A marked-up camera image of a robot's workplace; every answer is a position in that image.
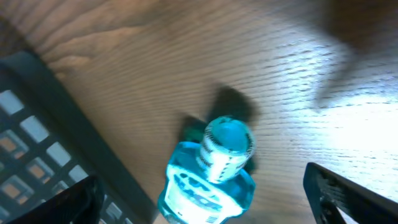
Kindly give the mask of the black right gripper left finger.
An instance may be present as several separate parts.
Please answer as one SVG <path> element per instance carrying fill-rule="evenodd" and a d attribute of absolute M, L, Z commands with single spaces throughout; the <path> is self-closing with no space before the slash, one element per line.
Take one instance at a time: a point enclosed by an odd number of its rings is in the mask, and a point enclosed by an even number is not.
<path fill-rule="evenodd" d="M 97 224 L 103 204 L 103 184 L 90 175 L 9 224 Z"/>

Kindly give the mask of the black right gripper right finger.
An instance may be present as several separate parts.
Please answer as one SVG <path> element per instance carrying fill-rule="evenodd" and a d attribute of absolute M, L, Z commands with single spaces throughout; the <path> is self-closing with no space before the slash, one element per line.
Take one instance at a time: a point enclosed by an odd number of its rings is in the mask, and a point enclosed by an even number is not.
<path fill-rule="evenodd" d="M 303 187 L 317 224 L 344 223 L 343 211 L 357 223 L 397 223 L 397 203 L 314 162 Z"/>

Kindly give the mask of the teal mouthwash bottle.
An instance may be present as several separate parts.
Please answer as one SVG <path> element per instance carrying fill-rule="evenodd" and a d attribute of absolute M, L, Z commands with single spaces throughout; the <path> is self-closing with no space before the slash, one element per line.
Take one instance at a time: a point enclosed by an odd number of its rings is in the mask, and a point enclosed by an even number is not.
<path fill-rule="evenodd" d="M 251 206 L 256 184 L 244 167 L 256 141 L 229 116 L 209 122 L 198 142 L 180 141 L 165 170 L 158 209 L 169 223 L 221 224 Z"/>

